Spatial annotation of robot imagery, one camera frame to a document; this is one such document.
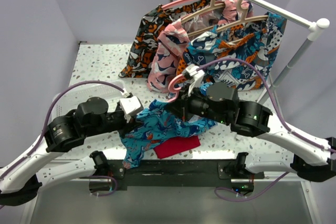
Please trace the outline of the blue shark print shorts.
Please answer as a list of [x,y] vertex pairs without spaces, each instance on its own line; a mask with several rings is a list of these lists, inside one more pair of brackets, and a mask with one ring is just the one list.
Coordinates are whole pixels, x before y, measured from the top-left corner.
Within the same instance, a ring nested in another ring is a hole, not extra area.
[[146,151],[154,149],[168,139],[199,136],[217,125],[216,122],[199,116],[183,122],[164,109],[167,104],[153,100],[149,107],[136,117],[143,122],[143,126],[128,134],[120,134],[121,142],[126,148],[122,162],[124,168],[138,167]]

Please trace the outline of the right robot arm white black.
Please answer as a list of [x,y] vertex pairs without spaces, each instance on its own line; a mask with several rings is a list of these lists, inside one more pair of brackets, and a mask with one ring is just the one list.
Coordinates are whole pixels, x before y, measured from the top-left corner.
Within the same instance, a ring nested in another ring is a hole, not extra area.
[[224,124],[232,132],[269,141],[284,149],[279,154],[239,153],[234,173],[239,178],[262,172],[288,172],[310,182],[324,182],[335,177],[335,139],[319,138],[287,124],[280,115],[254,102],[240,100],[236,90],[223,83],[182,89],[177,98],[165,106],[182,121],[197,115]]

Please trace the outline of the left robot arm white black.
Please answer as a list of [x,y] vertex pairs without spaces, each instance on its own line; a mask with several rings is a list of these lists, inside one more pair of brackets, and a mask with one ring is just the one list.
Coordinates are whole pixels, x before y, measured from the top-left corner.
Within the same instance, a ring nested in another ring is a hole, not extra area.
[[115,111],[108,111],[106,100],[93,97],[76,109],[54,118],[33,145],[11,164],[1,168],[1,207],[19,206],[52,186],[76,178],[108,178],[107,157],[94,151],[78,161],[48,168],[46,165],[88,137],[118,131],[128,133],[141,125],[136,115],[143,110],[133,96],[118,101]]

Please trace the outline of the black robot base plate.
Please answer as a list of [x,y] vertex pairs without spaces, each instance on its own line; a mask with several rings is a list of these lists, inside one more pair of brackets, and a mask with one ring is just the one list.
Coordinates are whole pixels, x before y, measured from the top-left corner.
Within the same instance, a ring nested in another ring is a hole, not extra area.
[[117,190],[128,187],[232,187],[234,179],[265,178],[242,170],[235,159],[173,159],[144,160],[131,169],[121,167],[121,161],[108,160],[104,168],[94,172],[94,179],[110,176],[117,181]]

